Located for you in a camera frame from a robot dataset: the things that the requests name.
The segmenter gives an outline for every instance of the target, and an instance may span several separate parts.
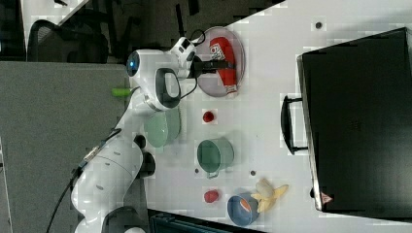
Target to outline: red object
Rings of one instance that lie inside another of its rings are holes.
[[[204,197],[207,203],[212,203],[218,200],[219,193],[216,190],[211,190],[211,191],[206,192]]]
[[[245,211],[250,212],[251,211],[251,206],[249,205],[248,201],[242,198],[240,200],[240,206],[245,209]]]
[[[233,65],[233,68],[218,70],[227,93],[237,91],[236,83],[236,60],[234,58],[233,48],[225,37],[217,37],[210,41],[210,53],[216,60],[225,60]]]
[[[210,111],[206,112],[206,113],[203,115],[203,120],[204,120],[206,123],[209,123],[210,121],[212,121],[212,120],[214,120],[214,119],[215,119],[215,116],[214,116],[213,113],[210,112]]]

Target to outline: red cap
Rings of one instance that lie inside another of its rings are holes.
[[[209,123],[210,121],[214,120],[215,116],[213,115],[212,112],[208,111],[203,115],[203,121],[206,123]]]
[[[217,190],[211,190],[204,194],[204,199],[207,203],[215,202],[219,199],[219,193]]]

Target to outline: gray floor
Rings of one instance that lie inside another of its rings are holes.
[[[0,136],[13,232],[45,232],[72,169],[121,117],[124,99],[111,89],[124,86],[127,75],[121,65],[0,62],[0,70]],[[137,180],[125,202],[138,210],[147,230],[145,197]],[[1,203],[3,212],[4,198]],[[3,233],[8,225],[0,216]],[[79,221],[67,193],[51,232],[72,233]]]
[[[0,141],[0,163],[3,163],[3,154]],[[4,233],[12,232],[12,225],[9,223],[9,200],[7,197],[6,180],[4,168],[0,168],[0,228]]]

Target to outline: green object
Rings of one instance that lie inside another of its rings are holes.
[[[197,148],[197,160],[207,172],[208,179],[216,178],[219,171],[230,166],[233,159],[233,147],[225,138],[205,140]]]
[[[112,95],[116,97],[125,97],[130,94],[131,90],[129,88],[113,88]]]
[[[164,147],[176,139],[180,133],[181,120],[178,108],[156,113],[145,124],[148,142],[155,148]]]

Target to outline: suitcase handle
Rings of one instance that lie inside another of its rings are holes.
[[[292,118],[291,118],[291,109],[289,104],[294,102],[300,102],[302,98],[295,98],[291,99],[287,96],[284,98],[284,102],[282,104],[282,112],[281,112],[281,127],[282,127],[282,134],[288,146],[289,151],[294,154],[296,151],[299,150],[308,150],[308,147],[298,148],[294,146],[293,142],[293,130],[292,130]]]

